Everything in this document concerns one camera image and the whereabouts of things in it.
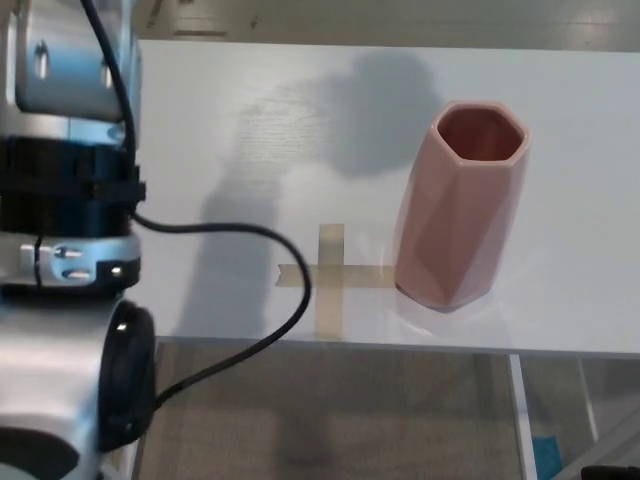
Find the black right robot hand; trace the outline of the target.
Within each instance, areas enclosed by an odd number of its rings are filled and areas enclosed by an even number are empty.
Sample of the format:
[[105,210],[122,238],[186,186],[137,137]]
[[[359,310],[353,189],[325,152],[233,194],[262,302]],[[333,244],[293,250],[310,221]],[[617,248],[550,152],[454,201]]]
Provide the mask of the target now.
[[582,480],[640,480],[636,466],[590,465],[581,469]]

